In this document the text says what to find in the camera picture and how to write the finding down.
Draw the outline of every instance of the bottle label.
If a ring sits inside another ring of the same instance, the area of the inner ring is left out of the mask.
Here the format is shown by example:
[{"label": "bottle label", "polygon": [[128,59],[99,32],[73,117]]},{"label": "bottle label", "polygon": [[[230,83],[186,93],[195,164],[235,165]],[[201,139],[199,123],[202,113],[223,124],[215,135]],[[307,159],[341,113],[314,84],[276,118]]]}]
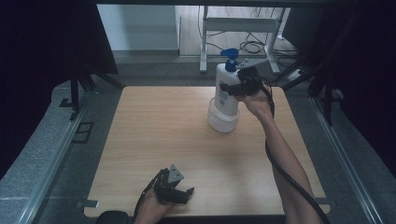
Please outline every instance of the bottle label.
[{"label": "bottle label", "polygon": [[222,106],[225,105],[227,99],[228,99],[228,92],[222,91],[221,88],[219,88],[219,102]]}]

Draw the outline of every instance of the black curtain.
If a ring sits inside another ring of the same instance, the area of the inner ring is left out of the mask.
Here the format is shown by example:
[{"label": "black curtain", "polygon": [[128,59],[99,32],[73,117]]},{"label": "black curtain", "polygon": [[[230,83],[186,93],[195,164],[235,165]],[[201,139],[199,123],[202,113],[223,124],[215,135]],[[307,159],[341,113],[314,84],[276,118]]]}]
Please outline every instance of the black curtain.
[{"label": "black curtain", "polygon": [[395,4],[370,1],[334,64],[341,108],[396,175]]},{"label": "black curtain", "polygon": [[43,118],[54,87],[81,74],[117,74],[96,5],[7,1],[0,9],[0,176]]}]

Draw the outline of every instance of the blue pump cap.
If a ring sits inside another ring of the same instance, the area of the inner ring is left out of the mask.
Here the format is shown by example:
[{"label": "blue pump cap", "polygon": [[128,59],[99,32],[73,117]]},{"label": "blue pump cap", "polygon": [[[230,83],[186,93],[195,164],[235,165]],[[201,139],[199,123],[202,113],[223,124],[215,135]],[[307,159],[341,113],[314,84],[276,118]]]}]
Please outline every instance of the blue pump cap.
[{"label": "blue pump cap", "polygon": [[235,60],[239,55],[238,49],[224,49],[220,52],[220,55],[227,56],[229,58],[225,64],[225,70],[227,70],[227,72],[235,72],[236,66],[238,65],[238,62]]}]

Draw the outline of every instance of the wall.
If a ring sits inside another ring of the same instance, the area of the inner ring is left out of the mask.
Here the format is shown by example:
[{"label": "wall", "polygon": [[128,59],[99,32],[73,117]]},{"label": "wall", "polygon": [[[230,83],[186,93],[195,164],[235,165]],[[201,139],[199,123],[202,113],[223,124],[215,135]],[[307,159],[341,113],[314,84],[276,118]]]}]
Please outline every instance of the wall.
[{"label": "wall", "polygon": [[178,49],[175,6],[98,5],[112,50]]}]

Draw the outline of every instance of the bare forearm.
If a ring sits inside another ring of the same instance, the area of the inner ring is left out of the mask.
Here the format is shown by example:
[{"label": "bare forearm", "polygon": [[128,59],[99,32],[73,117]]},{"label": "bare forearm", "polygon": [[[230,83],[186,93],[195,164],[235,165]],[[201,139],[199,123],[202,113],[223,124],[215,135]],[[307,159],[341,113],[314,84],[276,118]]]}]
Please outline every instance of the bare forearm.
[{"label": "bare forearm", "polygon": [[[303,166],[277,128],[271,115],[258,116],[264,128],[269,150],[276,162],[314,197]],[[319,217],[306,199],[274,167],[274,178],[288,223],[319,223]]]}]

